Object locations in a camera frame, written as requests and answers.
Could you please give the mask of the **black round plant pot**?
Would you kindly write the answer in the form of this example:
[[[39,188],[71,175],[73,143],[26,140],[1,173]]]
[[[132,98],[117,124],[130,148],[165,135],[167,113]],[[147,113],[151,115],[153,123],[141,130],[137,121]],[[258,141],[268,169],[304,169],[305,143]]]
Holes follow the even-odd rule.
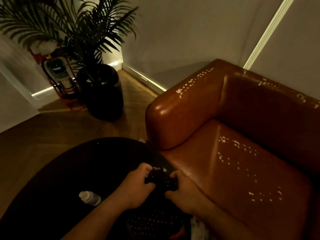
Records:
[[[123,91],[114,67],[98,64],[92,73],[81,68],[76,79],[81,97],[93,117],[109,122],[121,117],[124,108]]]

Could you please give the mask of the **green palm plant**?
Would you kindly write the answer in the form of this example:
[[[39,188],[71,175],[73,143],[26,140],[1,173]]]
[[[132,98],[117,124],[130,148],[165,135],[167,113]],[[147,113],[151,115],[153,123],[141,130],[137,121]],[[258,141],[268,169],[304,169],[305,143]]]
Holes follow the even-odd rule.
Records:
[[[138,10],[129,0],[0,0],[0,32],[24,49],[55,43],[80,76],[104,83],[103,54],[136,36]]]

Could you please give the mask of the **dark oval rug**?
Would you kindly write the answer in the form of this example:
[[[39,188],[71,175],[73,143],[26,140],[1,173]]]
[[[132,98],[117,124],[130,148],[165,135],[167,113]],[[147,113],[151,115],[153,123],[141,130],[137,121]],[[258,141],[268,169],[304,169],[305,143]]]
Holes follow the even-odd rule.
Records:
[[[0,219],[0,240],[60,240],[94,209],[80,192],[105,199],[141,163],[174,171],[161,153],[131,138],[104,137],[67,150],[14,198]]]

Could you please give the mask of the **small white plastic bottle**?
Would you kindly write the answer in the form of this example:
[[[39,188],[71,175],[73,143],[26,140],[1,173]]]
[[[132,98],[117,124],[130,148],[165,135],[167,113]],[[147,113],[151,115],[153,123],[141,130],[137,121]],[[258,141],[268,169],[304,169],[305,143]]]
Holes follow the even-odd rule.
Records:
[[[91,206],[98,206],[102,202],[102,198],[92,191],[81,191],[78,196],[82,202]]]

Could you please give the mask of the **person's right hand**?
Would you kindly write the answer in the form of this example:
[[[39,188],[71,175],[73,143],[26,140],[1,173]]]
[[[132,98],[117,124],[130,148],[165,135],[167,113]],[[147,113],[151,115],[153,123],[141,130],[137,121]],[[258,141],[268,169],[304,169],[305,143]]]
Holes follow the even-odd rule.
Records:
[[[196,215],[201,205],[203,194],[194,182],[182,171],[176,170],[170,174],[171,179],[178,181],[178,199],[170,199],[180,210],[186,214]]]

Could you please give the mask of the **person's right forearm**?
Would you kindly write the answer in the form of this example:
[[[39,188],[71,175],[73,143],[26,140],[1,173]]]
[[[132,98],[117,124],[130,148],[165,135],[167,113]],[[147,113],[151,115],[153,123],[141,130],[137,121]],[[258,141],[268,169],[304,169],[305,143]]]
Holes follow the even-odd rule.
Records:
[[[197,194],[193,201],[192,215],[201,220],[219,240],[260,240],[258,235],[203,194]]]

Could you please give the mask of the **person's left hand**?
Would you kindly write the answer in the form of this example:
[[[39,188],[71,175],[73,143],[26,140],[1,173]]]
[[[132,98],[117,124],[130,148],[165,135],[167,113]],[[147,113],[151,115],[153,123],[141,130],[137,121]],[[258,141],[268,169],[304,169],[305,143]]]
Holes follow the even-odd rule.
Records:
[[[131,171],[114,191],[112,196],[122,210],[135,209],[145,202],[148,196],[144,196],[145,179],[153,167],[147,163],[141,163],[137,169]]]

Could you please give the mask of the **red extinguisher stand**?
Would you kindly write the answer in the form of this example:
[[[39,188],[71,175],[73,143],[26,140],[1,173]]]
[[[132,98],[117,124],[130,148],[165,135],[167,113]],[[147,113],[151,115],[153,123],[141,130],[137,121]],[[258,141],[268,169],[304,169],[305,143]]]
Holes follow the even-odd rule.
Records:
[[[48,54],[34,53],[28,49],[36,63],[40,66],[50,87],[32,94],[40,107],[60,99],[67,110],[78,112],[86,108],[81,98],[75,74],[69,61],[59,48]]]

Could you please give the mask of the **person's left forearm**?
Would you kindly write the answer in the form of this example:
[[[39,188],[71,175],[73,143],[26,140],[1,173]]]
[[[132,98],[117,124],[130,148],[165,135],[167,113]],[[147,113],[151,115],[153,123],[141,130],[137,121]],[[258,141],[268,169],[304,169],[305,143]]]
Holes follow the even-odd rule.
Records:
[[[128,206],[127,201],[113,193],[61,240],[106,240],[114,223]]]

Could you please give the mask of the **black dotted cloth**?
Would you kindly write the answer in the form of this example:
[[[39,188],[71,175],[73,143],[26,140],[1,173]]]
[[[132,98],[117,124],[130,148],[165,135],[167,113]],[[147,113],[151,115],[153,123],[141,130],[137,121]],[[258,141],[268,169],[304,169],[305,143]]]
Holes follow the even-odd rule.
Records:
[[[167,191],[178,189],[178,180],[165,168],[154,167],[145,178],[155,189],[136,209],[127,213],[128,240],[191,240],[190,215],[185,214],[165,197]]]

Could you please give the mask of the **brown leather sofa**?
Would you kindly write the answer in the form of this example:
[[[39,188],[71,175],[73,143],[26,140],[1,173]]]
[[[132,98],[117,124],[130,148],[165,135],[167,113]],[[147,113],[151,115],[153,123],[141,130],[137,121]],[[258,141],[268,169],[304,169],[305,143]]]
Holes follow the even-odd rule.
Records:
[[[320,240],[320,100],[216,59],[162,93],[147,142],[268,240]]]

